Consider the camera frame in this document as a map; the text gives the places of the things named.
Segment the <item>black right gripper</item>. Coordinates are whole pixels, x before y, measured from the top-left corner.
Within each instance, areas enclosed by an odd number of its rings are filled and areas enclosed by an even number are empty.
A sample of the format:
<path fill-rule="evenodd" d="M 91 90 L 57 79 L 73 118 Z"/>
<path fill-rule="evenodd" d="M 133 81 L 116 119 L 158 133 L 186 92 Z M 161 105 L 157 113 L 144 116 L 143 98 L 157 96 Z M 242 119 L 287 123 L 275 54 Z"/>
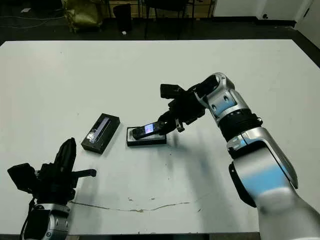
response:
<path fill-rule="evenodd" d="M 183 124 L 190 125 L 205 114 L 205 107 L 199 103 L 192 91 L 182 91 L 169 104 L 169 111 L 163 113 L 159 122 L 163 122 L 161 134 L 166 135 L 175 129 L 179 133 L 185 130 Z"/>

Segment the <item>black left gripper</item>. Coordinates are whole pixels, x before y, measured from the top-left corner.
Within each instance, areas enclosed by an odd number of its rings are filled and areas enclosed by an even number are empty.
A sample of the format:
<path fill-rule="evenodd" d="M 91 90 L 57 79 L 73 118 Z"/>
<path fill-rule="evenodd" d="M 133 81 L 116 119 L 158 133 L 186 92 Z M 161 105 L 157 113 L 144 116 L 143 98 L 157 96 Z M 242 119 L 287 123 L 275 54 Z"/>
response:
<path fill-rule="evenodd" d="M 36 174 L 33 197 L 38 203 L 67 203 L 74 199 L 79 178 L 95 177 L 95 169 L 72 171 L 77 145 L 73 137 L 59 148 L 54 163 L 44 163 Z"/>

